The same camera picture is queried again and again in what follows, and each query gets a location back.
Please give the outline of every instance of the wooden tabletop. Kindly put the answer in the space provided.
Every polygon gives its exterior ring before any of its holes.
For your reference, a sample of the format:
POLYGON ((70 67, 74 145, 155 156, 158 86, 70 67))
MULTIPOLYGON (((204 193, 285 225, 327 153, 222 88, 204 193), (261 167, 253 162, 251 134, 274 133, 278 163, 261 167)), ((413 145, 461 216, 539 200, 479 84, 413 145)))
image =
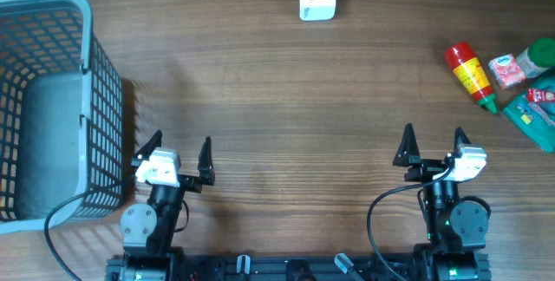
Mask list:
MULTIPOLYGON (((173 240, 187 254, 371 253, 366 213, 406 185, 391 161, 413 122, 425 157, 452 150, 458 126, 486 149, 485 171, 460 193, 492 206, 493 279, 553 278, 553 155, 479 108, 443 52, 467 40, 483 65, 516 55, 555 36, 555 0, 338 0, 336 17, 320 23, 299 20, 298 0, 89 1, 124 79, 127 155, 159 128, 196 173, 203 139, 213 139, 216 185, 186 195, 190 223, 173 240)), ((501 106, 523 89, 490 81, 501 106)), ((135 194, 144 202, 149 189, 135 194)), ((384 252, 426 242, 415 195, 375 210, 384 252)), ((52 231, 84 280, 101 279, 122 253, 122 210, 52 231)), ((41 232, 0 236, 0 263, 0 280, 68 279, 41 232)))

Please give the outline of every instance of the basket bottom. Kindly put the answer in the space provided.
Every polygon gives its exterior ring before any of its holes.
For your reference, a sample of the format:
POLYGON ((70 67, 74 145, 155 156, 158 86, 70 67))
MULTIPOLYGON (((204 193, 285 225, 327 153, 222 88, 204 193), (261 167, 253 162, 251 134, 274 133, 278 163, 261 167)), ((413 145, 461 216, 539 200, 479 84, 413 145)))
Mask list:
POLYGON ((81 104, 80 72, 42 75, 25 89, 14 204, 18 220, 43 219, 75 195, 81 104))

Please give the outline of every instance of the plastic basket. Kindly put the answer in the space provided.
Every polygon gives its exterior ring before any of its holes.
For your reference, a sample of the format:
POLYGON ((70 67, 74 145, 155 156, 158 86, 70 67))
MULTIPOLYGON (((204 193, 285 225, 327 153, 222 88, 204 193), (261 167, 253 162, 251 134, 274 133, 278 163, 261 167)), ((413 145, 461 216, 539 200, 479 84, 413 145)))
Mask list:
MULTIPOLYGON (((121 180, 121 79, 87 0, 0 0, 0 234, 39 230, 63 200, 121 180)), ((50 221, 108 215, 121 187, 50 221)))

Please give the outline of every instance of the green lid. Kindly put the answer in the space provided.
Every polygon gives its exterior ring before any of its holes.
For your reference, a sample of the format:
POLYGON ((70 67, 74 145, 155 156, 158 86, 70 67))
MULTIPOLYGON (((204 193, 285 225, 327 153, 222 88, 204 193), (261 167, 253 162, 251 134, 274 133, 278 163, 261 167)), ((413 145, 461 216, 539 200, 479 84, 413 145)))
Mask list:
POLYGON ((555 39, 539 38, 528 48, 528 56, 541 68, 555 66, 555 39))
POLYGON ((492 112, 492 114, 497 114, 497 106, 495 105, 495 94, 491 94, 480 101, 478 104, 487 108, 488 111, 492 112))

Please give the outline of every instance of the teal bag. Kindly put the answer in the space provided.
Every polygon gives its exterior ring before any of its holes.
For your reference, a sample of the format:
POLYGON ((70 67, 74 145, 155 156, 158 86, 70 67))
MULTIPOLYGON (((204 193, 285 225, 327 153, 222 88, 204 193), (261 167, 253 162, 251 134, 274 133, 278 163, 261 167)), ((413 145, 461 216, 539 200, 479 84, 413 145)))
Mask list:
MULTIPOLYGON (((555 70, 545 73, 532 88, 555 92, 555 70)), ((546 152, 555 151, 555 103, 531 103, 526 92, 517 96, 503 113, 546 152)))

